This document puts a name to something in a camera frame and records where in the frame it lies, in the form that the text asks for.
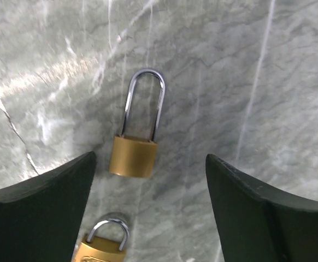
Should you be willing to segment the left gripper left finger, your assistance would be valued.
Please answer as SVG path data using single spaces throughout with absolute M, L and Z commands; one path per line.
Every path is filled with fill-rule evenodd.
M 96 165 L 91 151 L 0 189 L 0 261 L 71 261 Z

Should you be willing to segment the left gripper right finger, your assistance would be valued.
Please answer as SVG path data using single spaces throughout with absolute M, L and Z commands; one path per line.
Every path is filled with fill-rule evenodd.
M 213 154 L 205 172 L 225 261 L 318 261 L 318 201 L 273 187 Z

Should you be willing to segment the short shackle brass padlock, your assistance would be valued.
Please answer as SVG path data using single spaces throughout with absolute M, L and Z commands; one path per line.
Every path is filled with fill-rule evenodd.
M 122 229 L 123 238 L 121 242 L 96 236 L 97 230 L 109 223 L 113 223 Z M 88 234 L 84 235 L 72 261 L 123 262 L 126 256 L 128 239 L 129 227 L 127 223 L 119 217 L 107 216 L 97 222 Z

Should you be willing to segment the long shackle brass padlock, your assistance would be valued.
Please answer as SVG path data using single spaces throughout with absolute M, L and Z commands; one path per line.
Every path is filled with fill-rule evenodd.
M 149 138 L 126 135 L 127 121 L 137 81 L 145 74 L 154 76 L 160 84 L 156 115 Z M 131 78 L 119 133 L 115 134 L 109 163 L 109 172 L 124 177 L 148 178 L 152 174 L 158 144 L 155 142 L 156 131 L 160 123 L 161 111 L 166 92 L 166 83 L 161 73 L 155 69 L 144 68 Z

